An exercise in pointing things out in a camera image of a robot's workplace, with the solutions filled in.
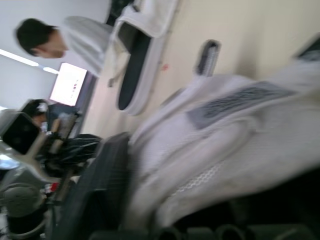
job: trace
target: fabric label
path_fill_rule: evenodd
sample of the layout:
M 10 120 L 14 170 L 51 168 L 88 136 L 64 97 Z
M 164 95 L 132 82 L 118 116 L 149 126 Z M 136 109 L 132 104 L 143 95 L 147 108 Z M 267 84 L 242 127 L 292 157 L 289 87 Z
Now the fabric label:
M 226 116 L 263 102 L 294 95 L 291 91 L 272 83 L 261 81 L 243 87 L 231 94 L 212 100 L 186 113 L 197 129 L 204 129 Z

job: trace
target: black hair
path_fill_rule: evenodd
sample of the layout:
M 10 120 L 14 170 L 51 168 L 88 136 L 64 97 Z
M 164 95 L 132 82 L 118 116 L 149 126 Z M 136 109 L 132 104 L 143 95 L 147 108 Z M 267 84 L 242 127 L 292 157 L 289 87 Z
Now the black hair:
M 42 99 L 31 100 L 21 110 L 21 112 L 27 114 L 30 118 L 34 118 L 34 117 L 38 117 L 43 114 L 46 114 L 46 112 L 41 109 L 41 104 L 47 104 L 47 103 Z
M 16 29 L 15 34 L 20 46 L 28 54 L 35 56 L 35 52 L 32 49 L 47 43 L 50 34 L 54 30 L 54 26 L 46 25 L 34 18 L 29 18 L 20 24 Z

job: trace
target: person sitting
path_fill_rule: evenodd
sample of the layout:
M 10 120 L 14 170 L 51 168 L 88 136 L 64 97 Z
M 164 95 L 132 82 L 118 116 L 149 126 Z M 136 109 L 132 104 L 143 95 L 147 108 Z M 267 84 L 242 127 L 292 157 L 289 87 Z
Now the person sitting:
M 60 27 L 26 19 L 15 30 L 15 35 L 19 45 L 32 56 L 59 59 L 71 51 L 86 62 L 88 71 L 99 76 L 112 31 L 110 25 L 69 16 Z
M 21 111 L 32 118 L 35 125 L 44 129 L 42 126 L 47 122 L 46 103 L 42 99 L 35 99 L 29 102 Z M 53 121 L 52 134 L 59 129 L 59 119 Z M 48 137 L 51 143 L 55 138 Z M 75 138 L 66 139 L 58 154 L 49 154 L 46 147 L 39 152 L 36 160 L 43 163 L 49 175 L 61 177 L 68 167 L 74 167 L 80 163 L 85 163 L 88 159 L 94 157 L 101 138 L 91 134 L 79 134 Z

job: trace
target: white hoodie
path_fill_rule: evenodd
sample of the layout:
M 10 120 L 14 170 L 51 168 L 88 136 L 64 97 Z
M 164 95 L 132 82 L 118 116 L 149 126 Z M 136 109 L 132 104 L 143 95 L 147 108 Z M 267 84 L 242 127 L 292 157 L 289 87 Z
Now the white hoodie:
M 137 164 L 124 226 L 161 227 L 320 166 L 320 63 L 266 81 L 196 76 L 131 139 Z
M 113 28 L 82 16 L 69 16 L 59 28 L 68 49 L 87 64 L 87 70 L 99 76 Z

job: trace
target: computer screen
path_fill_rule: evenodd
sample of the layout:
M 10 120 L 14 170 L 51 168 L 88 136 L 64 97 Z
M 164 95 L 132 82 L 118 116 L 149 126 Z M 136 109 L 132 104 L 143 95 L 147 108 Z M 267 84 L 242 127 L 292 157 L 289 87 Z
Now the computer screen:
M 68 106 L 75 106 L 86 74 L 87 70 L 63 62 L 55 80 L 50 100 Z

